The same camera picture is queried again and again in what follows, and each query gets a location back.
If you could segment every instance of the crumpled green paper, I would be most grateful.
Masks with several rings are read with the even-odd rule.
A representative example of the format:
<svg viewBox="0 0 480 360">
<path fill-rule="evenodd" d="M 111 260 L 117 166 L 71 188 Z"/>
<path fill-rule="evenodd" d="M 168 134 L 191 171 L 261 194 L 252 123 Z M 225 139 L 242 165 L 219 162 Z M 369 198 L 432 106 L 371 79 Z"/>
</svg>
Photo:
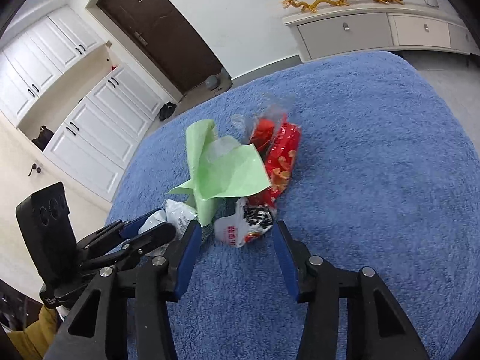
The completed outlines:
<svg viewBox="0 0 480 360">
<path fill-rule="evenodd" d="M 250 196 L 270 186 L 255 146 L 241 145 L 231 136 L 218 138 L 213 120 L 189 125 L 185 135 L 190 180 L 169 193 L 191 195 L 188 203 L 196 206 L 201 226 L 212 222 L 218 198 Z"/>
</svg>

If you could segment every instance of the drawer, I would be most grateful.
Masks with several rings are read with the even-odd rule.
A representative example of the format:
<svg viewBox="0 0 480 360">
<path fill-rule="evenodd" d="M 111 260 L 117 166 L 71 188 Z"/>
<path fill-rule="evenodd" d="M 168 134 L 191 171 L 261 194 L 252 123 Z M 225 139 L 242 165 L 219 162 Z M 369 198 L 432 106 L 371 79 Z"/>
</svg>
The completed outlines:
<svg viewBox="0 0 480 360">
<path fill-rule="evenodd" d="M 398 46 L 450 48 L 448 23 L 420 16 L 391 15 Z"/>
<path fill-rule="evenodd" d="M 386 13 L 332 17 L 300 25 L 298 30 L 312 59 L 393 45 Z"/>
<path fill-rule="evenodd" d="M 466 28 L 448 25 L 448 32 L 450 33 L 450 45 L 453 50 L 463 51 L 465 53 L 480 54 L 479 48 Z"/>
</svg>

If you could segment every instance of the metal screw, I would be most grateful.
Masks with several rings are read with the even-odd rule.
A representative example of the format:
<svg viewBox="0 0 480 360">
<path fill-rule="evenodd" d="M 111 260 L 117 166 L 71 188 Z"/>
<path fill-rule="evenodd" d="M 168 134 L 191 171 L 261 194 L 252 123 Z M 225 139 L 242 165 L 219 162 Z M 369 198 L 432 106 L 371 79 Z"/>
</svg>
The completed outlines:
<svg viewBox="0 0 480 360">
<path fill-rule="evenodd" d="M 112 273 L 113 273 L 113 269 L 110 268 L 109 266 L 106 266 L 100 269 L 100 276 L 102 276 L 103 278 L 110 276 Z"/>
<path fill-rule="evenodd" d="M 308 261 L 313 266 L 321 266 L 323 264 L 323 258 L 320 256 L 311 256 Z"/>
<path fill-rule="evenodd" d="M 375 276 L 375 269 L 370 268 L 369 266 L 363 267 L 361 272 L 368 278 Z"/>
<path fill-rule="evenodd" d="M 153 257 L 152 259 L 152 264 L 155 265 L 155 266 L 162 266 L 163 264 L 165 264 L 167 261 L 167 259 L 163 256 L 157 256 L 157 257 Z"/>
</svg>

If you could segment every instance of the blue fuzzy fabric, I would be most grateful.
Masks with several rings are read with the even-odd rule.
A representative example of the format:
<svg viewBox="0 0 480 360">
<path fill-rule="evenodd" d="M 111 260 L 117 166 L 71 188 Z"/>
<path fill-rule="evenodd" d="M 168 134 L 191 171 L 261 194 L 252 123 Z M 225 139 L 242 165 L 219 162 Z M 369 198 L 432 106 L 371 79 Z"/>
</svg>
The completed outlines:
<svg viewBox="0 0 480 360">
<path fill-rule="evenodd" d="M 293 95 L 303 130 L 279 219 L 335 266 L 375 268 L 432 359 L 449 359 L 480 311 L 479 159 L 445 102 L 393 54 L 303 64 L 180 115 L 142 143 L 108 222 L 181 199 L 166 192 L 189 178 L 187 126 L 214 119 L 239 137 L 230 117 L 256 112 L 263 93 Z M 306 305 L 288 295 L 267 234 L 241 249 L 209 240 L 169 312 L 180 359 L 294 359 Z M 341 327 L 344 358 L 344 316 Z"/>
</svg>

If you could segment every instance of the blue gripper pad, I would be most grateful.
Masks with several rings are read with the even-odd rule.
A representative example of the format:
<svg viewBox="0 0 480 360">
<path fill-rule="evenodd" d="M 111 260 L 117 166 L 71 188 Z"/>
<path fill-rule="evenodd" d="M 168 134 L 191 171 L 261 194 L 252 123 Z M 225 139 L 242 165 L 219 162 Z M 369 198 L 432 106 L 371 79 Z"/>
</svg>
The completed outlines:
<svg viewBox="0 0 480 360">
<path fill-rule="evenodd" d="M 300 295 L 298 268 L 293 260 L 292 251 L 287 244 L 287 240 L 280 231 L 280 227 L 276 221 L 273 225 L 273 245 L 277 253 L 278 263 L 283 273 L 286 288 L 289 294 L 298 301 Z"/>
<path fill-rule="evenodd" d="M 146 214 L 140 216 L 139 218 L 125 225 L 123 229 L 120 230 L 119 232 L 120 237 L 122 237 L 122 239 L 124 240 L 135 238 L 138 235 L 138 230 L 140 230 L 140 227 L 143 226 L 143 224 L 147 221 L 149 216 L 157 212 L 158 210 L 160 209 L 156 208 L 150 212 L 147 212 Z"/>
<path fill-rule="evenodd" d="M 183 237 L 188 236 L 189 229 L 183 235 Z M 177 299 L 180 300 L 182 295 L 187 291 L 188 285 L 190 283 L 191 273 L 194 270 L 195 261 L 197 260 L 198 254 L 200 253 L 200 246 L 202 244 L 202 227 L 197 222 L 193 234 L 190 237 L 183 256 L 178 264 L 177 269 L 177 283 L 174 289 L 174 294 Z"/>
</svg>

